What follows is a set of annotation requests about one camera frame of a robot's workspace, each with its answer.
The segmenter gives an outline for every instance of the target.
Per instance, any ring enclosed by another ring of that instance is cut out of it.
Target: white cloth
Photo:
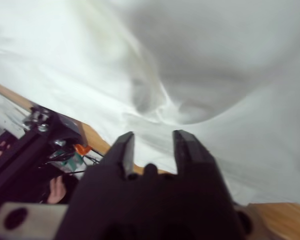
[[[136,134],[176,171],[171,132],[216,157],[240,203],[300,203],[300,0],[0,0],[0,84]]]

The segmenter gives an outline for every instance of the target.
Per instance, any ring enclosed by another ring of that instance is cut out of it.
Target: screw
[[[38,126],[38,130],[40,132],[46,132],[46,131],[48,131],[48,127],[49,127],[49,125],[44,123],[44,124],[41,124]]]
[[[66,145],[66,141],[57,139],[57,140],[54,140],[54,144],[59,145],[60,147],[63,147],[64,145]]]

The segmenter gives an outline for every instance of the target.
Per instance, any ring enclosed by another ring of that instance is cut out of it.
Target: hole
[[[139,177],[139,175],[137,173],[132,173],[130,175],[128,175],[128,180],[136,180]]]
[[[27,218],[28,210],[24,207],[13,210],[6,216],[4,226],[8,230],[13,230],[19,227]]]
[[[238,211],[237,214],[238,214],[239,220],[243,226],[245,235],[251,234],[252,230],[253,230],[253,225],[252,225],[250,218],[247,216],[247,214],[245,214],[242,211]]]

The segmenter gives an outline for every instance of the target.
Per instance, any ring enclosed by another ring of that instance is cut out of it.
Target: wooden surface
[[[15,102],[25,109],[30,109],[32,103],[0,85],[0,94]],[[86,139],[87,143],[105,154],[110,146],[95,132],[90,126],[77,121],[79,128],[83,131],[81,134]],[[143,168],[134,165],[134,171],[142,174]],[[300,240],[300,205],[292,203],[271,203],[271,204],[253,204],[262,218],[267,223],[268,227],[281,237],[287,240]]]

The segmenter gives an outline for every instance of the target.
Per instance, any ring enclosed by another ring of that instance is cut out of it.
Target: human hand
[[[6,141],[2,141],[1,143],[0,143],[0,147],[4,147],[6,145]]]
[[[48,204],[57,204],[66,195],[67,190],[62,182],[62,176],[51,179],[50,181],[50,195],[47,199]]]

